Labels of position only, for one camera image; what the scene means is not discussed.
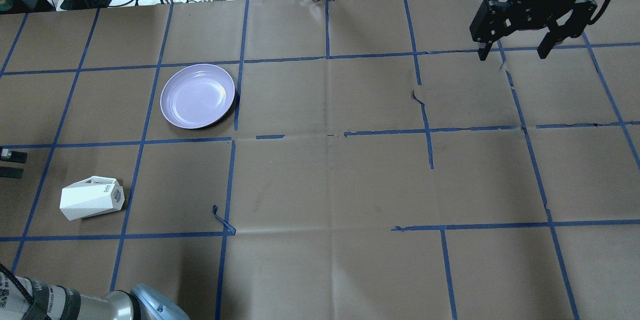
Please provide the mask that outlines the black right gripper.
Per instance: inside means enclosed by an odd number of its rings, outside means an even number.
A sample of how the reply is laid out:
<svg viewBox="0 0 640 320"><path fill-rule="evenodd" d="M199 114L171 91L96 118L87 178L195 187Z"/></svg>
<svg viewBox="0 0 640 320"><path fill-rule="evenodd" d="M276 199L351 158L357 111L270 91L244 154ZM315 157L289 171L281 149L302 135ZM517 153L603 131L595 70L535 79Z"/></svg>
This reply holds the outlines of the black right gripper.
<svg viewBox="0 0 640 320"><path fill-rule="evenodd" d="M548 32L537 47L544 60L556 45L580 35L592 22L595 0L482 0L470 24L480 61L486 61L493 43L515 31L543 29Z"/></svg>

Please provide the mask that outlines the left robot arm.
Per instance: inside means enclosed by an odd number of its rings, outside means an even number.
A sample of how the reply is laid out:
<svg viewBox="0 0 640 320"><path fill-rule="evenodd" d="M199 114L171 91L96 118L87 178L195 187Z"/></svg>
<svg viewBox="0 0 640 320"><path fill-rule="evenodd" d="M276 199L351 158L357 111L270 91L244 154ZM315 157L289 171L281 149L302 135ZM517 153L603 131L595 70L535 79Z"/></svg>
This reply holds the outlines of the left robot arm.
<svg viewBox="0 0 640 320"><path fill-rule="evenodd" d="M117 179L97 175L62 189L61 210L69 220L121 210L124 189ZM112 291L103 297L16 276L1 267L3 320L187 320L178 305L150 286Z"/></svg>

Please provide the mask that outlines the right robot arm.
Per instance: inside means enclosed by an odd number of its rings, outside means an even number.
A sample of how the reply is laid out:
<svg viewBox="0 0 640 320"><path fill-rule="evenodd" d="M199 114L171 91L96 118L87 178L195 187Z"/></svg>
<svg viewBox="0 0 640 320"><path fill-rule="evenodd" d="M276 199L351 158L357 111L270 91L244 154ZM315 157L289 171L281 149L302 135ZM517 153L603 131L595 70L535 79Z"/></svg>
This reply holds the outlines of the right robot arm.
<svg viewBox="0 0 640 320"><path fill-rule="evenodd" d="M515 31L547 28L537 47L545 59L566 38L577 38L604 14L611 0L598 6L595 0L482 0L470 24L471 39L478 43L478 57L486 60L496 41Z"/></svg>

